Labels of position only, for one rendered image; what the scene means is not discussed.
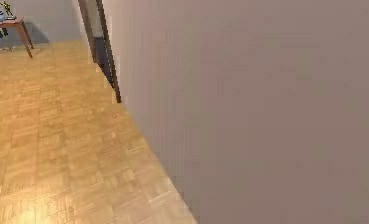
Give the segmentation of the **green house plant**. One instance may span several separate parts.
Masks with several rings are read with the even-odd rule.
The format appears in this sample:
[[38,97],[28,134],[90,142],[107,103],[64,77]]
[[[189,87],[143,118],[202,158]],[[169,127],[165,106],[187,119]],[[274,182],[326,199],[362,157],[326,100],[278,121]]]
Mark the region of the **green house plant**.
[[0,5],[1,5],[1,7],[3,8],[3,10],[6,14],[6,19],[7,20],[14,20],[15,16],[13,15],[13,13],[11,11],[11,5],[6,0],[0,1]]

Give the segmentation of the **dark brown door frame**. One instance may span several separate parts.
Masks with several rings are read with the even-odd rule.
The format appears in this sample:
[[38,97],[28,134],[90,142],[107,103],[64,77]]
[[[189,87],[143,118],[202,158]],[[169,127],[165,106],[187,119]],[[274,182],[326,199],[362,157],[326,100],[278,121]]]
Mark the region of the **dark brown door frame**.
[[103,0],[77,0],[77,2],[92,60],[99,66],[114,90],[116,101],[121,103]]

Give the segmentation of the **brown wooden table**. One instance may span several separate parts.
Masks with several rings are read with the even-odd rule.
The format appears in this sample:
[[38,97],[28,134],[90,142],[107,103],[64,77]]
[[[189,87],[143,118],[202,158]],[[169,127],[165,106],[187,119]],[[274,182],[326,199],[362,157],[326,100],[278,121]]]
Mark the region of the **brown wooden table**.
[[28,30],[25,26],[24,23],[24,18],[22,16],[16,17],[14,20],[5,20],[5,21],[0,21],[0,28],[11,28],[14,27],[19,36],[20,39],[23,43],[23,45],[25,46],[25,49],[29,55],[30,58],[33,57],[31,50],[34,48],[34,45],[32,43],[32,40],[29,36]]

